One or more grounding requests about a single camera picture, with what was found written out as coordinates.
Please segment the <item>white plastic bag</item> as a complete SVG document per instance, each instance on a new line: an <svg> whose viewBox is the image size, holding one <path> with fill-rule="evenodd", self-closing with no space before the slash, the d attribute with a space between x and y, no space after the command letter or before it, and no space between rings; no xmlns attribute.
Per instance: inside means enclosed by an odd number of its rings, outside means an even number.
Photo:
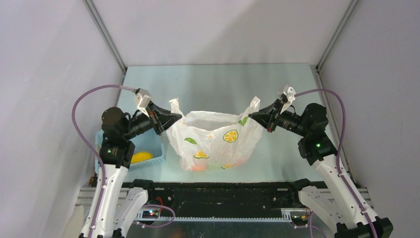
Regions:
<svg viewBox="0 0 420 238"><path fill-rule="evenodd" d="M185 171L226 170L245 163L262 136L262 126L249 118L260 109L254 97L239 115L191 111L167 130L170 145Z"/></svg>

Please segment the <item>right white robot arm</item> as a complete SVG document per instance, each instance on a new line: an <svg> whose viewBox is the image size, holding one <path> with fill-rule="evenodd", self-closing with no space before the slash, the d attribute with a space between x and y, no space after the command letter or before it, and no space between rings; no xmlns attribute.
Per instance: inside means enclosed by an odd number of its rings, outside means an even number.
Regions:
<svg viewBox="0 0 420 238"><path fill-rule="evenodd" d="M325 132L328 125L326 108L311 103L298 115L283 110L277 99L272 105L249 114L268 132L277 127L301 136L298 149L301 157L323 178L332 200L323 197L308 179L293 183L288 201L294 207L305 205L333 232L336 238L388 238L393 225L380 218L368 205L339 159L338 150Z"/></svg>

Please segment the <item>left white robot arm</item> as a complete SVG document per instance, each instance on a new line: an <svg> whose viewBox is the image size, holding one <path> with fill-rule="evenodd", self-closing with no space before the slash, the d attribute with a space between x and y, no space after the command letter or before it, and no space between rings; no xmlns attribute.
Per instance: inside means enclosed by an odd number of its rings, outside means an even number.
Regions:
<svg viewBox="0 0 420 238"><path fill-rule="evenodd" d="M135 145L132 139L153 130L162 135L182 116L149 102L146 112L133 115L118 107L105 110L101 116L103 141L99 152L99 178L81 238L124 238L143 206L152 206L157 194L150 188L129 189L122 208L116 211L118 195L131 165Z"/></svg>

